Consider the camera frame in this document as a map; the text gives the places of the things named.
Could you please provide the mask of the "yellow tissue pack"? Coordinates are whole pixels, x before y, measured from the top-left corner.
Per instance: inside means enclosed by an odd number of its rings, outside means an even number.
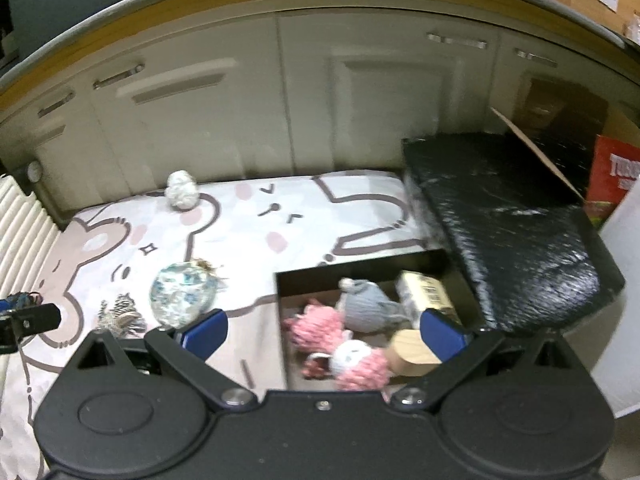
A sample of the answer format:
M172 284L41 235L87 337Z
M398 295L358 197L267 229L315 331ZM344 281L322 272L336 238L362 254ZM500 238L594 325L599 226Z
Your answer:
M458 324L461 323L456 308L451 303L444 285L437 278L420 272L402 271L395 283L399 302L410 314L412 327L420 325L420 317L427 309L440 313Z

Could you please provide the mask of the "black cardboard box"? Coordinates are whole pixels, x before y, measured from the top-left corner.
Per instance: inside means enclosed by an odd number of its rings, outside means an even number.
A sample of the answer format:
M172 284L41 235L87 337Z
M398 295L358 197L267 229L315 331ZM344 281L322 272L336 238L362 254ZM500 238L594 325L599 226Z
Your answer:
M276 284L293 390L389 392L464 348L483 322L443 250L282 272Z

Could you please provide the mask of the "blue floral drawstring pouch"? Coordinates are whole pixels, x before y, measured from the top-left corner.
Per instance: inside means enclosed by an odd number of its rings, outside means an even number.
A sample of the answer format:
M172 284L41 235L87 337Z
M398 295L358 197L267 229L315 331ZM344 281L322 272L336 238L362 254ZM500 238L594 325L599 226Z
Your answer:
M207 261L173 263L160 270L151 286L151 310L161 326L186 326L213 305L219 286L216 269Z

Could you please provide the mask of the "cartoon bunny bed sheet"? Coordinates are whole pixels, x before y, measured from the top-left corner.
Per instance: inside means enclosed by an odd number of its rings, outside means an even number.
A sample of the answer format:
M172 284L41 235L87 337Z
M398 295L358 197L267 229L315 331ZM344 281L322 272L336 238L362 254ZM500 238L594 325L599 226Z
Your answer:
M59 230L42 210L2 212L1 286L56 304L60 326L26 339L1 364L1 474L46 472L35 412L63 366L96 326L140 337L157 326L152 286L168 266L195 266L216 282L213 305L229 335L210 361L263 394L285 385L277 273L418 252L404 185L384 171L215 182L181 211L149 192L78 212Z

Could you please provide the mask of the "striped rope toy with pearls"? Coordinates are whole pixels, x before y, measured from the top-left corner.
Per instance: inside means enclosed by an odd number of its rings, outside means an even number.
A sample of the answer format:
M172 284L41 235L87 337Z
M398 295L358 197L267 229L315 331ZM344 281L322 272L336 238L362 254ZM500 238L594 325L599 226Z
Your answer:
M128 294L120 294L112 304L101 302L96 328L122 339L142 337L148 326L134 300Z

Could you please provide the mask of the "small round clock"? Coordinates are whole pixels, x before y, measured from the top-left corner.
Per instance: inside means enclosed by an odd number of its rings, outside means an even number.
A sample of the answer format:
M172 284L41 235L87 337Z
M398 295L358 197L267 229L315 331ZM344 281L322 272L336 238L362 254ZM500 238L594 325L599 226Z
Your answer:
M26 176L30 183L38 183L43 176L43 166L39 160L32 160L26 166Z

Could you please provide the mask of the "cream ribbed suitcase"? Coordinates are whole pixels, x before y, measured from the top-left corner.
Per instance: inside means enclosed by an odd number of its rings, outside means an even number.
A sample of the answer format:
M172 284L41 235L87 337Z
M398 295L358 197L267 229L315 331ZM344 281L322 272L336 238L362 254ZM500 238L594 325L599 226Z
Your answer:
M1 298L36 288L36 278L61 234L34 193L1 176Z

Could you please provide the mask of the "brown cardboard box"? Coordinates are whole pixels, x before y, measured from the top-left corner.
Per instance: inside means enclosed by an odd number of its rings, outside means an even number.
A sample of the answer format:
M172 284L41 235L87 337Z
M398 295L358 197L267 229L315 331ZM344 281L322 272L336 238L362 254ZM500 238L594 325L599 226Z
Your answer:
M564 80L534 78L512 114L491 111L512 136L494 154L541 205L585 205L597 136L639 147L639 124L620 104Z

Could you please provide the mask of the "red Tuborg carton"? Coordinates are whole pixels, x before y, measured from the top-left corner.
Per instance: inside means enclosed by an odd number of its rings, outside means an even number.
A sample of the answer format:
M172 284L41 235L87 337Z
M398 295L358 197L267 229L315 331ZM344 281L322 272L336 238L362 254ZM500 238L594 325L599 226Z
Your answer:
M599 229L639 177L638 146L597 136L585 200L585 212Z

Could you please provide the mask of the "cream cabinet with doors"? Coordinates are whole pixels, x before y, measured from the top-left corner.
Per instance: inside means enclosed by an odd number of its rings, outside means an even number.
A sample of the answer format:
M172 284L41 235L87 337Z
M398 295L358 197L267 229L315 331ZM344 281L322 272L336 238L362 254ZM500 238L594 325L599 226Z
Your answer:
M639 58L552 0L122 0L1 79L1 159L51 214L198 180L397 168L535 78L639 111Z

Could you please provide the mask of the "pink crochet doll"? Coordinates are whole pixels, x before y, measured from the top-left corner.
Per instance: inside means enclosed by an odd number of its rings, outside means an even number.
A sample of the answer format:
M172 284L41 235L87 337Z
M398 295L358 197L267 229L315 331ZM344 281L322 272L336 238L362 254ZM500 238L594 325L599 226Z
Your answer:
M383 390L390 381L385 353L356 339L344 314L311 300L302 313L282 322L288 341L304 357L300 374L308 380L331 378L341 391Z

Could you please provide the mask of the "grey crochet mouse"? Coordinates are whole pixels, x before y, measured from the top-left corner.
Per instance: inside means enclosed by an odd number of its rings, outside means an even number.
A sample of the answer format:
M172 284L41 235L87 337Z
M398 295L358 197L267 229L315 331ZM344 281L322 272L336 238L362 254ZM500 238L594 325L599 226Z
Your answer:
M341 291L335 309L344 326L358 334L388 333L411 326L410 314L402 304L390 300L378 284L367 280L341 278Z

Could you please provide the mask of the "black wrapped package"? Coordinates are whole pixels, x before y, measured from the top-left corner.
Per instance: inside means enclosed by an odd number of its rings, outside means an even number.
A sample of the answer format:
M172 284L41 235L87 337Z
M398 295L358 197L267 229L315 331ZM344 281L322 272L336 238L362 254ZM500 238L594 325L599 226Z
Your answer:
M402 144L416 218L458 267L484 324L571 330L625 279L582 202L512 133L437 133Z

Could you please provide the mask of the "white yarn ball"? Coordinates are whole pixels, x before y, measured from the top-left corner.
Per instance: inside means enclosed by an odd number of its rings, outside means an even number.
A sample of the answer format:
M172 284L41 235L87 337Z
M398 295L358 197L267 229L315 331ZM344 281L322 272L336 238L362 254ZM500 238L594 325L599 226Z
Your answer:
M200 201L198 185L186 170L177 170L168 176L164 194L172 208L182 211L193 209Z

